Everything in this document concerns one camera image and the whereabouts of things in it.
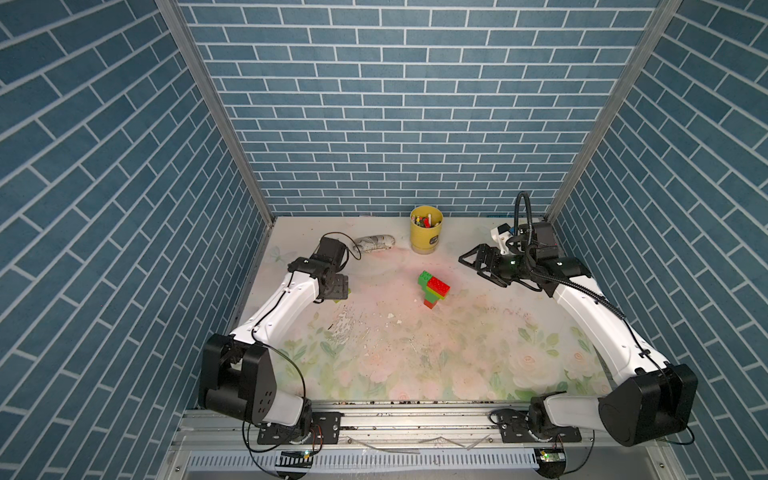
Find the lime lego brick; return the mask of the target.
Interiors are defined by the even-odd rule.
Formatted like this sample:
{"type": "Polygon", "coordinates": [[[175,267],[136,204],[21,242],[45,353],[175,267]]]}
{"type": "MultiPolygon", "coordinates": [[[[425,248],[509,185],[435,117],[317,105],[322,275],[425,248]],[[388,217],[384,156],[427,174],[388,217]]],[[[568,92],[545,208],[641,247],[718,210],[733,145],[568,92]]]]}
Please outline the lime lego brick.
{"type": "Polygon", "coordinates": [[[430,288],[425,289],[424,295],[425,295],[425,300],[430,303],[436,303],[437,301],[444,299],[444,296],[440,295],[439,293],[435,292],[430,288]]]}

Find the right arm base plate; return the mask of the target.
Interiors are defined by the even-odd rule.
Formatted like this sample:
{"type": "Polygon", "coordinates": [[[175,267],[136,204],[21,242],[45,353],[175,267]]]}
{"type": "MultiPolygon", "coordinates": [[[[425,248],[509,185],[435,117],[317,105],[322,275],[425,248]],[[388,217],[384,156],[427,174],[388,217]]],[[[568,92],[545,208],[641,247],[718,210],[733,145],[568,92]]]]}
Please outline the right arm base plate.
{"type": "Polygon", "coordinates": [[[536,410],[497,409],[488,414],[488,420],[499,430],[505,444],[582,441],[578,428],[556,426],[536,410]]]}

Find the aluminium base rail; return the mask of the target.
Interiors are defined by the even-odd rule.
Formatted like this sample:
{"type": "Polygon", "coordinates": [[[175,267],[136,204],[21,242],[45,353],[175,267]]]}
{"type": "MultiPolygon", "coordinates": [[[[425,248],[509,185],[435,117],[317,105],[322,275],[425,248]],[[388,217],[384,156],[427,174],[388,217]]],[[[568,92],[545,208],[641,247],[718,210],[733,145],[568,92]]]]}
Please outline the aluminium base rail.
{"type": "Polygon", "coordinates": [[[586,429],[538,442],[520,404],[320,402],[314,434],[272,448],[206,410],[182,419],[161,479],[681,479],[660,442],[622,447],[586,429]]]}

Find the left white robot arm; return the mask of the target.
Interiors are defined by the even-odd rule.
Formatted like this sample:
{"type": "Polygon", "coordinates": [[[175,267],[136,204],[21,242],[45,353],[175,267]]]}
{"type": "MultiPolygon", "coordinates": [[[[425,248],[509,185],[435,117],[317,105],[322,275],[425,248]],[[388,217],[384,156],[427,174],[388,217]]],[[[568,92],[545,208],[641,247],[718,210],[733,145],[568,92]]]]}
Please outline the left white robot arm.
{"type": "Polygon", "coordinates": [[[202,350],[199,377],[201,407],[247,425],[278,429],[278,441],[298,441],[312,428],[306,393],[288,394],[277,386],[273,353],[299,315],[310,305],[348,297],[342,270],[350,252],[340,240],[323,236],[308,258],[287,266],[276,291],[242,325],[214,334],[202,350]]]}

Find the red long lego brick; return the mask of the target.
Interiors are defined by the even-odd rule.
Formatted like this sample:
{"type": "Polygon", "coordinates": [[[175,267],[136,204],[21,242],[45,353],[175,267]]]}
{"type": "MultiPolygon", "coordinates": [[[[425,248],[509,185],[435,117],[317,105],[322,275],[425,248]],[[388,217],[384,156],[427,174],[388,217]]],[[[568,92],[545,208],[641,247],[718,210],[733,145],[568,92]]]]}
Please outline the red long lego brick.
{"type": "Polygon", "coordinates": [[[432,277],[426,284],[428,290],[440,299],[444,299],[450,291],[450,286],[437,277],[432,277]]]}

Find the green long lego brick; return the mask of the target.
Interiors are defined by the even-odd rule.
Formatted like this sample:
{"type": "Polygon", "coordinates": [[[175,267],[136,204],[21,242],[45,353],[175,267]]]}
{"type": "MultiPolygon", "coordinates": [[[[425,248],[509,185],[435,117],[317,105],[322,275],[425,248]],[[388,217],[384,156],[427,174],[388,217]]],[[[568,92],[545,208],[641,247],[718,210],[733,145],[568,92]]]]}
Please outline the green long lego brick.
{"type": "Polygon", "coordinates": [[[432,274],[430,274],[430,273],[429,273],[429,272],[427,272],[427,271],[423,271],[423,272],[422,272],[422,273],[419,275],[419,277],[418,277],[418,284],[419,284],[419,285],[420,285],[422,288],[427,288],[427,287],[428,287],[428,284],[429,284],[429,282],[431,281],[431,279],[432,279],[432,278],[433,278],[433,275],[432,275],[432,274]]]}

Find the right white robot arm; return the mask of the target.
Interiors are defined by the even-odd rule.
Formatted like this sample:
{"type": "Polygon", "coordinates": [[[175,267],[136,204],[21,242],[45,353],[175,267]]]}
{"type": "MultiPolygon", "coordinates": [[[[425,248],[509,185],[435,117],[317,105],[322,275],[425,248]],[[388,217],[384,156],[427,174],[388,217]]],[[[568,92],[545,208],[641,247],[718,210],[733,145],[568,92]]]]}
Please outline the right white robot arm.
{"type": "Polygon", "coordinates": [[[550,224],[503,224],[491,237],[492,244],[461,255],[460,264],[499,287],[518,283],[545,293],[576,320],[615,384],[605,395],[533,398],[527,415],[533,436],[548,441],[561,429],[585,428],[634,446],[687,430],[697,376],[644,340],[581,260],[560,255],[550,224]]]}

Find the yellow cup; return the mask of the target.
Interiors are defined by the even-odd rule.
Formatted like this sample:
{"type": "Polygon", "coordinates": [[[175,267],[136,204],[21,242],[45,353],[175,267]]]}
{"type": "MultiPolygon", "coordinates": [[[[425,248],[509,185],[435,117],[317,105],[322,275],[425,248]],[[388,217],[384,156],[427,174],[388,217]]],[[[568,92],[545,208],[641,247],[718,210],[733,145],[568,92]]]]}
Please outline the yellow cup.
{"type": "Polygon", "coordinates": [[[418,254],[433,253],[440,239],[442,212],[433,206],[419,206],[410,214],[410,244],[418,254]]]}

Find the floral table mat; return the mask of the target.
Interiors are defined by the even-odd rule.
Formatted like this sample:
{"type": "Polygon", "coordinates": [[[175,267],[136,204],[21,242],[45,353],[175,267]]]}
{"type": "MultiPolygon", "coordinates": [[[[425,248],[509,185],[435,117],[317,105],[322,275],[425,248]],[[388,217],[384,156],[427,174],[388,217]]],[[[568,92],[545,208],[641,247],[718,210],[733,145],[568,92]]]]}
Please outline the floral table mat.
{"type": "Polygon", "coordinates": [[[244,309],[254,314],[288,264],[323,235],[389,234],[393,248],[349,262],[349,295],[307,307],[272,354],[277,384],[315,401],[527,401],[541,393],[606,394],[611,385],[591,342],[543,293],[500,288],[458,258],[490,241],[495,218],[450,217],[435,252],[410,245],[403,217],[282,217],[275,223],[244,309]],[[424,305],[427,271],[450,286],[424,305]]]}

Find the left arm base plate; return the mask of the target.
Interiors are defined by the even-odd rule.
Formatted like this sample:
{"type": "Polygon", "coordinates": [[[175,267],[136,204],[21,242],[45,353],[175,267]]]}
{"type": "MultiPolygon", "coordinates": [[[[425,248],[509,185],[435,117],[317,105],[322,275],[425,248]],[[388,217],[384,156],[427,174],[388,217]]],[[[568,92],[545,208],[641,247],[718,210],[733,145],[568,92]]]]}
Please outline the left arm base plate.
{"type": "Polygon", "coordinates": [[[335,445],[338,443],[343,414],[339,411],[312,412],[311,416],[303,414],[296,425],[287,426],[278,423],[262,424],[259,428],[257,444],[272,446],[287,444],[311,444],[313,435],[319,433],[315,444],[335,445]]]}

